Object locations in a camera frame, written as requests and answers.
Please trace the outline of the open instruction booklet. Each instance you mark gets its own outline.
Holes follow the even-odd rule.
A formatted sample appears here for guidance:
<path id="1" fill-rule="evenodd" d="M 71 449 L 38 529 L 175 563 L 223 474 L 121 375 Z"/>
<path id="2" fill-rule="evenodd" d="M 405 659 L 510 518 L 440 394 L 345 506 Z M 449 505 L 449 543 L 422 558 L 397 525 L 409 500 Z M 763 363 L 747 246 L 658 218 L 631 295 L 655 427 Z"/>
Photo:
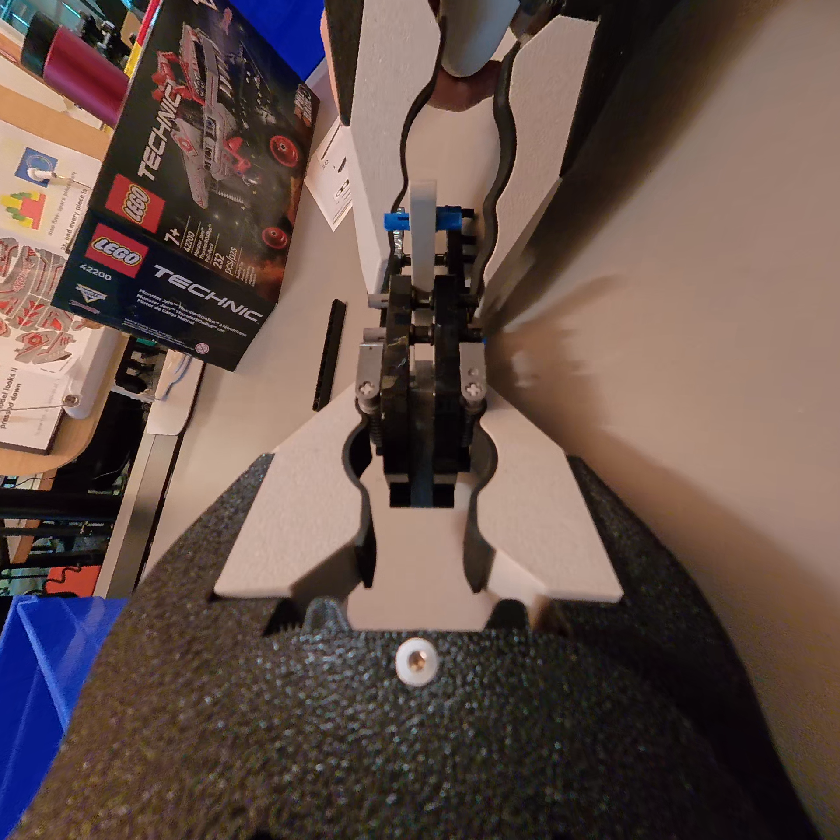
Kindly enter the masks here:
<path id="1" fill-rule="evenodd" d="M 305 185 L 332 232 L 352 208 L 350 146 L 349 130 L 337 119 L 307 166 Z"/>

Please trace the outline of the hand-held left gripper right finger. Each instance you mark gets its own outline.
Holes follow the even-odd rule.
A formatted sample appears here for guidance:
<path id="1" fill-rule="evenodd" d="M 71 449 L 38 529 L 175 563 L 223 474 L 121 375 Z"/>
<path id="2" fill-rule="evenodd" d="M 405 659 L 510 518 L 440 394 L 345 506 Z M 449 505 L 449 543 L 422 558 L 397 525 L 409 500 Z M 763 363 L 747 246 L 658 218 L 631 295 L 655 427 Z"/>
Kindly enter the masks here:
<path id="1" fill-rule="evenodd" d="M 471 449 L 467 580 L 520 605 L 531 627 L 559 602 L 617 604 L 624 589 L 563 450 L 499 394 Z"/>

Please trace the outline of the black toy brick model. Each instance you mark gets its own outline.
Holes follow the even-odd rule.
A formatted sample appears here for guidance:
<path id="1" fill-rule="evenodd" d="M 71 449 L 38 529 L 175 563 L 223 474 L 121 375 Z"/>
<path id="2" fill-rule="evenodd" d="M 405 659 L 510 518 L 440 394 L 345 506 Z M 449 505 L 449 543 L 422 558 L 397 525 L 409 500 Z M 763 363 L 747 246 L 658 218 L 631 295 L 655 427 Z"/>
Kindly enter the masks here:
<path id="1" fill-rule="evenodd" d="M 391 253 L 368 297 L 379 325 L 361 344 L 355 402 L 390 505 L 453 509 L 487 407 L 478 239 L 468 230 L 476 213 L 439 204 L 435 181 L 412 181 L 407 195 L 382 218 Z"/>

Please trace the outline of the person's right hand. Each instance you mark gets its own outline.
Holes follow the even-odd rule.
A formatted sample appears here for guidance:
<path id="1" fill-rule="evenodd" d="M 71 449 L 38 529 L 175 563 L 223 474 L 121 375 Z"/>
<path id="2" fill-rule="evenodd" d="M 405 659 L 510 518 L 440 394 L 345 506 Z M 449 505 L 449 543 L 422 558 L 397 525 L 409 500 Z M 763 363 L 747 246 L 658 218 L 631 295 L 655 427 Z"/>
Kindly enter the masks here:
<path id="1" fill-rule="evenodd" d="M 428 105 L 438 111 L 464 113 L 495 96 L 502 63 L 490 61 L 468 77 L 455 77 L 444 67 L 436 73 Z"/>

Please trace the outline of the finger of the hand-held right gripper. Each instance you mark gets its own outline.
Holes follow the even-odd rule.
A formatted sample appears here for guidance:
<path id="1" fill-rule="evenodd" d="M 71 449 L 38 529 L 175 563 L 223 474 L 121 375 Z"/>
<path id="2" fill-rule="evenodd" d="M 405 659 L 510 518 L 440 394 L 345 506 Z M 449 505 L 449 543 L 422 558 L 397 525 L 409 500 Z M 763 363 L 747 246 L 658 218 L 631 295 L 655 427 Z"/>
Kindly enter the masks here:
<path id="1" fill-rule="evenodd" d="M 392 254 L 384 215 L 406 190 L 407 130 L 433 82 L 441 39 L 426 1 L 363 3 L 353 95 L 353 215 L 371 295 L 383 289 Z"/>
<path id="2" fill-rule="evenodd" d="M 560 187 L 599 25 L 597 19 L 557 15 L 519 38 L 503 61 L 494 99 L 499 167 L 481 210 L 473 269 L 482 324 L 509 294 L 515 268 Z"/>

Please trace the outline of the dark toy set box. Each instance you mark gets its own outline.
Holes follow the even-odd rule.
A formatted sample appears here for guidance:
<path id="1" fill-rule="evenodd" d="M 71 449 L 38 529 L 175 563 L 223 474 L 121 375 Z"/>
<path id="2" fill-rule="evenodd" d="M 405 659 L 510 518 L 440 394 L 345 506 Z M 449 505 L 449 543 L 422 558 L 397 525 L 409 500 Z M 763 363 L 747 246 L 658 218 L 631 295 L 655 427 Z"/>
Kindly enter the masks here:
<path id="1" fill-rule="evenodd" d="M 318 111 L 236 6 L 163 2 L 52 305 L 236 371 L 280 297 Z"/>

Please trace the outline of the instruction poster on clipboard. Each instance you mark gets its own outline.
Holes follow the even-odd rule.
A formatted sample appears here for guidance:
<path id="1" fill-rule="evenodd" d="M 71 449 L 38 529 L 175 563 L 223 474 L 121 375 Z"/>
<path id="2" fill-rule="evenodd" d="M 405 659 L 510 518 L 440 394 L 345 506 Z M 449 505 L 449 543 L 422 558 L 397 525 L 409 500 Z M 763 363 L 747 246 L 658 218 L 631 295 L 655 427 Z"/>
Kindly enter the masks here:
<path id="1" fill-rule="evenodd" d="M 1 88 L 1 118 L 3 122 L 33 134 L 37 139 L 67 147 L 98 162 L 102 162 L 108 150 L 110 137 L 107 134 L 6 87 Z M 127 339 L 113 329 L 104 329 L 104 339 L 109 355 L 100 365 L 99 375 L 94 378 L 98 390 L 90 415 L 84 420 L 63 421 L 53 448 L 46 455 L 2 447 L 2 476 L 26 477 L 63 468 L 90 446 L 127 344 Z"/>

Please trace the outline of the maroon tumbler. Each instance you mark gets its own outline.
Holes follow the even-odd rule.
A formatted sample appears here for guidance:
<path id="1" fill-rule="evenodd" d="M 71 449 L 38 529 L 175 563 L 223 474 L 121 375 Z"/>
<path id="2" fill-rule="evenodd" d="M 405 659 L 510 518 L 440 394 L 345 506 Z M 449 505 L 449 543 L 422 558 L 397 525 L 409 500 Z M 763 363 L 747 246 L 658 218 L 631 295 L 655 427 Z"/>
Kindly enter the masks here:
<path id="1" fill-rule="evenodd" d="M 43 13 L 33 17 L 20 64 L 51 90 L 115 128 L 129 91 L 129 77 L 68 27 Z"/>

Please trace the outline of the short black toy beam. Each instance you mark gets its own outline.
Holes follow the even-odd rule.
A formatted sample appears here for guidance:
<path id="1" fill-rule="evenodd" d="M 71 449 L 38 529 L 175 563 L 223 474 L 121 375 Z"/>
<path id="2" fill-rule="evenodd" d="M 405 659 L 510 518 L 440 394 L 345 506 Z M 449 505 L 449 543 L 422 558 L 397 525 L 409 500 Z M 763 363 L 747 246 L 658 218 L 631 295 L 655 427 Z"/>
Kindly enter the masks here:
<path id="1" fill-rule="evenodd" d="M 332 300 L 313 401 L 314 413 L 320 413 L 331 401 L 346 314 L 347 304 L 341 299 Z"/>

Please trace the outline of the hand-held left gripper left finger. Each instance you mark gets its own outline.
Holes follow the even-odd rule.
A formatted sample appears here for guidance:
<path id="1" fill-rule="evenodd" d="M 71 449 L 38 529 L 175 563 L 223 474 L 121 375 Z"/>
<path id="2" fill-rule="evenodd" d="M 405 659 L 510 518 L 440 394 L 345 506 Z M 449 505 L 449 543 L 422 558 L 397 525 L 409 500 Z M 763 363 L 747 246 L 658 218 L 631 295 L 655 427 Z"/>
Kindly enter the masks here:
<path id="1" fill-rule="evenodd" d="M 215 585 L 222 599 L 346 600 L 373 586 L 373 461 L 352 386 L 283 442 Z"/>

